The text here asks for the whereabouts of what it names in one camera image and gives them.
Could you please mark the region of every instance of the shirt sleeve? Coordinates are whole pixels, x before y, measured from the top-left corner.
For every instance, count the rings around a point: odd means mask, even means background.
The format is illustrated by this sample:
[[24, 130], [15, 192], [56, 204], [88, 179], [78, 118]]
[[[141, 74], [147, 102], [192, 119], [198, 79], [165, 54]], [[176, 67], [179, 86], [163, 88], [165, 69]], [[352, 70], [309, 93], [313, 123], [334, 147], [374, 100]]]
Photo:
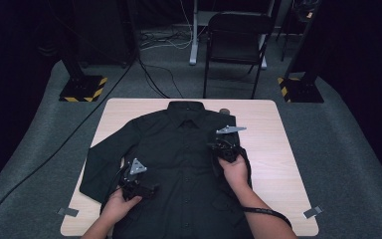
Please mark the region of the shirt sleeve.
[[119, 171], [120, 160], [140, 141], [140, 131], [136, 121], [129, 121], [123, 128], [89, 149], [80, 192], [103, 202], [109, 190], [114, 190], [113, 182]]

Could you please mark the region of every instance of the tape on table corner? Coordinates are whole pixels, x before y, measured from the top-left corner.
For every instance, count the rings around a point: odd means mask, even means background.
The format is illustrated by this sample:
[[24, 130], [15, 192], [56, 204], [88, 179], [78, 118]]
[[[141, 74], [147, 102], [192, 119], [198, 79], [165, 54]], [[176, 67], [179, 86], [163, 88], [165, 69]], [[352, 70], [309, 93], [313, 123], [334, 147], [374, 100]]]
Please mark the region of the tape on table corner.
[[313, 207], [313, 208], [303, 212], [303, 216], [305, 217], [305, 219], [308, 219], [310, 217], [313, 217], [313, 216], [320, 214], [323, 211], [324, 210], [320, 206], [316, 206], [316, 207]]
[[58, 214], [62, 215], [62, 216], [65, 216], [65, 215], [69, 215], [69, 216], [72, 216], [72, 217], [76, 217], [77, 214], [79, 214], [79, 210], [76, 210], [76, 209], [73, 209], [73, 208], [60, 208], [57, 212]]

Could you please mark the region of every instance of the black wristband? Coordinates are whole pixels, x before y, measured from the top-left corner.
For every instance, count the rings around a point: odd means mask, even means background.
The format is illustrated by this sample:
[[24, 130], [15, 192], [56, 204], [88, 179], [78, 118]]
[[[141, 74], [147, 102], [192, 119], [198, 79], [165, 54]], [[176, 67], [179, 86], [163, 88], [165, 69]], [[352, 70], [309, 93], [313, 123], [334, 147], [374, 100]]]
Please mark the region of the black wristband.
[[272, 216], [276, 216], [283, 220], [287, 225], [289, 225], [290, 228], [292, 228], [292, 225], [290, 224], [290, 221], [281, 213], [273, 211], [271, 209], [266, 209], [266, 208], [255, 208], [255, 207], [242, 207], [243, 211], [245, 212], [254, 212], [254, 213], [263, 213], [263, 214], [268, 214]]

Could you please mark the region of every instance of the stand base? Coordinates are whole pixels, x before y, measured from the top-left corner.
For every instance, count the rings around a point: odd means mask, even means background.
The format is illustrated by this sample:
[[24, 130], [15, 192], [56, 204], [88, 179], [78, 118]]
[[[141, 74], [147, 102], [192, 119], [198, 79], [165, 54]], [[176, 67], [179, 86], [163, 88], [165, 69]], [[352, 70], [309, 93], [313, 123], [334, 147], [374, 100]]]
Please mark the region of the stand base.
[[324, 103], [315, 84], [304, 84], [300, 79], [278, 78], [282, 95], [288, 103]]
[[60, 94], [60, 102], [95, 102], [106, 81], [102, 76], [84, 76], [78, 81], [70, 78]]

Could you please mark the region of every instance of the black shirt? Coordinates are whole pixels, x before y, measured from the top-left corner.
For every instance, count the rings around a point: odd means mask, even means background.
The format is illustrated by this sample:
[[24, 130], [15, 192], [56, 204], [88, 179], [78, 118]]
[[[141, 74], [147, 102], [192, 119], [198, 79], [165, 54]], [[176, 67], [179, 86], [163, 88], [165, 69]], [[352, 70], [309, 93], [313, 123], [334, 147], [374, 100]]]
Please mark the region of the black shirt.
[[119, 221], [113, 238], [253, 238], [238, 200], [219, 186], [207, 146], [216, 129], [235, 117], [206, 111], [199, 102], [129, 121], [90, 149], [80, 191], [102, 202], [119, 162], [137, 158], [147, 167], [142, 183], [158, 183]]

